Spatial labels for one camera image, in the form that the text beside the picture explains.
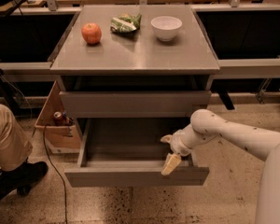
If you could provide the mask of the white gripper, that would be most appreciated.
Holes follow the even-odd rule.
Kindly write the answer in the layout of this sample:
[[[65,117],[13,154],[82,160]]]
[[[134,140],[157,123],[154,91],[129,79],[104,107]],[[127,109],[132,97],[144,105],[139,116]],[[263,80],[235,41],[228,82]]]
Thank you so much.
[[[181,156],[186,157],[192,151],[193,130],[178,130],[173,135],[166,134],[161,138],[161,142],[170,144],[170,148],[174,152],[167,155],[161,170],[162,175],[169,175],[180,164]]]

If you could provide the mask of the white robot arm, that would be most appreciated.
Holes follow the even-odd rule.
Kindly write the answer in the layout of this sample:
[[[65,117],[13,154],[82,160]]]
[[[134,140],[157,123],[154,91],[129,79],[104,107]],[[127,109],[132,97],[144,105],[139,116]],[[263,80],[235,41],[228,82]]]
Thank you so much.
[[[161,173],[169,175],[195,147],[216,136],[264,161],[255,224],[280,224],[279,132],[231,122],[207,109],[199,109],[191,115],[188,126],[161,138],[171,149]]]

